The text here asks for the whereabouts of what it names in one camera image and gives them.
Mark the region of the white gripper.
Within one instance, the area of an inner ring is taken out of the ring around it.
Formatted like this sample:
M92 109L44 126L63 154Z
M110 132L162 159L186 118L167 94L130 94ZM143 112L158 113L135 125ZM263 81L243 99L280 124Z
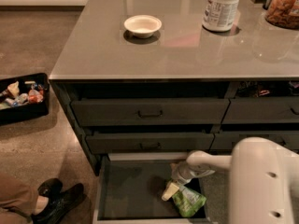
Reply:
M214 171L209 167L190 166L186 161L170 164L172 173L171 180L166 185L162 195L163 201L168 201L174 194L179 191L179 185L186 185L194 178L214 174Z

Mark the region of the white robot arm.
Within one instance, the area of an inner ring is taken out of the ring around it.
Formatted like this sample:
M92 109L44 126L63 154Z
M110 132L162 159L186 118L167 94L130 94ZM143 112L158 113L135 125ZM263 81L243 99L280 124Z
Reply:
M219 170L229 173L229 224L295 224L292 196L298 194L299 155L261 137L239 141L230 155L191 152L172 166L162 199Z

